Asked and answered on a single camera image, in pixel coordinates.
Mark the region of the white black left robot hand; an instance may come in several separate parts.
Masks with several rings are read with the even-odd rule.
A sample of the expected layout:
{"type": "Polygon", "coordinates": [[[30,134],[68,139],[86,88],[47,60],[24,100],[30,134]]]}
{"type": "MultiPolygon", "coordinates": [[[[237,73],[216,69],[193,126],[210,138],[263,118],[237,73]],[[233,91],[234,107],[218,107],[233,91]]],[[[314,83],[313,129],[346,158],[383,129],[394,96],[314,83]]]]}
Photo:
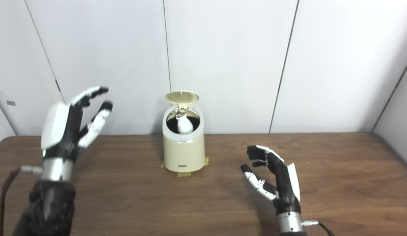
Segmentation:
{"type": "Polygon", "coordinates": [[[83,111],[91,100],[109,91],[108,87],[88,88],[68,103],[53,104],[41,135],[44,159],[62,158],[76,162],[78,156],[97,138],[110,116],[113,103],[104,101],[94,117],[82,127],[83,111]]]}

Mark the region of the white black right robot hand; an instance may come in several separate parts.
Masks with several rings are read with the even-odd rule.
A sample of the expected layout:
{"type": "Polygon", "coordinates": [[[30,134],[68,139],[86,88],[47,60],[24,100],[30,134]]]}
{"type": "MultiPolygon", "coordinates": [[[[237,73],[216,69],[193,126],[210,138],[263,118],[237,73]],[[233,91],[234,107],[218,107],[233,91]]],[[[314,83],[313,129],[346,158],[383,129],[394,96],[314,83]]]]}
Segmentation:
{"type": "Polygon", "coordinates": [[[248,146],[246,154],[254,161],[253,167],[265,166],[275,176],[276,185],[272,185],[256,175],[247,164],[240,167],[254,189],[273,202],[276,214],[286,212],[301,214],[299,182],[295,165],[292,163],[287,166],[275,151],[265,146],[248,146]]]}

